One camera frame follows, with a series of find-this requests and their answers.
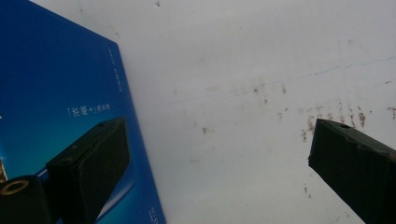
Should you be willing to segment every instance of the dirt mark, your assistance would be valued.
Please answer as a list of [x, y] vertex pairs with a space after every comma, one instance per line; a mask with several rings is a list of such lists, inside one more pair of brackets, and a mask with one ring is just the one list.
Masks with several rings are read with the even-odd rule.
[[204, 133], [204, 135], [206, 135], [207, 133], [213, 133], [214, 130], [211, 129], [211, 128], [203, 128], [203, 129], [202, 129], [202, 132]]
[[314, 134], [315, 131], [315, 124], [314, 124], [315, 117], [314, 116], [309, 116], [308, 118], [308, 131]]
[[301, 130], [301, 137], [303, 138], [303, 142], [306, 142], [306, 131]]
[[323, 117], [323, 115], [322, 115], [322, 113], [321, 113], [320, 110], [323, 109], [323, 106], [321, 106], [321, 105], [320, 105], [320, 106], [317, 106], [316, 109], [317, 109], [317, 111], [318, 111], [317, 118], [318, 118], [318, 119], [321, 119], [321, 118]]
[[279, 117], [279, 122], [282, 121], [282, 119], [283, 119], [283, 113], [277, 113], [277, 116]]
[[359, 120], [361, 121], [361, 127], [364, 127], [364, 122], [366, 121], [366, 117], [363, 113], [359, 113]]
[[334, 117], [332, 116], [332, 113], [327, 114], [327, 119], [334, 120]]
[[288, 90], [286, 90], [286, 86], [285, 85], [282, 86], [282, 92], [283, 92], [283, 94], [286, 94], [286, 92], [288, 92]]
[[353, 120], [353, 114], [350, 115], [350, 123], [352, 124], [352, 128], [356, 128], [355, 121]]
[[393, 112], [393, 119], [396, 119], [396, 107], [388, 107], [388, 110]]
[[338, 109], [338, 113], [340, 114], [340, 122], [345, 124], [346, 123], [346, 118], [343, 115], [343, 104], [341, 104], [341, 102], [338, 102], [338, 104], [340, 105], [340, 107]]

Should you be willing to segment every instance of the black object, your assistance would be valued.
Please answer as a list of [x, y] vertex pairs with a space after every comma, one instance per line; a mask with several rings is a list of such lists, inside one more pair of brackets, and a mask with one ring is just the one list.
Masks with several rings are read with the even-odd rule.
[[309, 166], [365, 223], [396, 223], [395, 158], [370, 136], [317, 119]]
[[0, 184], [0, 222], [94, 223], [130, 160], [125, 119], [101, 122], [47, 162], [47, 179]]
[[41, 180], [25, 175], [0, 184], [1, 223], [53, 223], [48, 196]]

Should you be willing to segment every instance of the stain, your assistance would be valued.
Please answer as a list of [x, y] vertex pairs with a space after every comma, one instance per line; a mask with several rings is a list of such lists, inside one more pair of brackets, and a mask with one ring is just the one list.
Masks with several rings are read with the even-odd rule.
[[283, 113], [277, 113], [277, 116], [279, 117], [279, 122], [282, 121]]
[[77, 0], [77, 3], [78, 3], [78, 7], [79, 7], [79, 13], [81, 14], [81, 16], [82, 16], [82, 13], [84, 12], [84, 9], [82, 9], [82, 5], [81, 5], [81, 3]]
[[359, 113], [359, 120], [361, 121], [361, 127], [364, 127], [364, 122], [366, 121], [366, 117], [363, 113]]
[[323, 117], [323, 115], [322, 115], [322, 113], [321, 113], [320, 110], [323, 109], [323, 106], [321, 106], [321, 105], [320, 105], [320, 106], [317, 106], [316, 109], [317, 109], [317, 111], [318, 111], [317, 118], [318, 118], [318, 119], [321, 119], [321, 118]]
[[301, 137], [303, 138], [303, 142], [306, 142], [306, 131], [301, 130]]
[[314, 131], [315, 131], [315, 124], [314, 124], [313, 119], [315, 119], [314, 116], [309, 116], [308, 122], [307, 122], [308, 123], [308, 131], [311, 132], [312, 134], [314, 134]]
[[340, 122], [343, 124], [346, 123], [346, 118], [343, 115], [340, 115]]
[[200, 160], [198, 160], [198, 159], [191, 159], [190, 162], [191, 162], [191, 163], [198, 163], [198, 162], [200, 162]]
[[352, 128], [356, 128], [355, 121], [353, 121], [353, 114], [350, 115], [350, 123], [352, 124]]
[[396, 119], [396, 107], [388, 107], [388, 110], [393, 112], [393, 119]]
[[204, 135], [206, 135], [207, 133], [213, 133], [215, 130], [211, 129], [211, 128], [203, 128], [202, 132], [204, 133]]
[[286, 92], [288, 92], [288, 90], [286, 90], [286, 86], [285, 85], [282, 86], [282, 92], [283, 92], [283, 94], [286, 94]]
[[332, 113], [327, 114], [327, 119], [334, 120], [334, 117], [332, 116]]

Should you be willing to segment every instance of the blue book cover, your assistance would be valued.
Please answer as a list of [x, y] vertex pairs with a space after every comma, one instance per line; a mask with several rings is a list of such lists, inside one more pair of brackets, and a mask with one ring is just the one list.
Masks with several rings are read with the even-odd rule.
[[165, 223], [117, 44], [32, 2], [0, 0], [0, 175], [44, 176], [47, 161], [117, 117], [132, 161], [98, 222]]

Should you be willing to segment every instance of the white surface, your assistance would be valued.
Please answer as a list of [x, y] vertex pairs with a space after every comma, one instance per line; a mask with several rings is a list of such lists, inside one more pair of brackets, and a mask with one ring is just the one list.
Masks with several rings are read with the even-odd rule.
[[396, 148], [395, 1], [35, 2], [119, 43], [168, 223], [362, 223], [307, 157], [316, 118]]

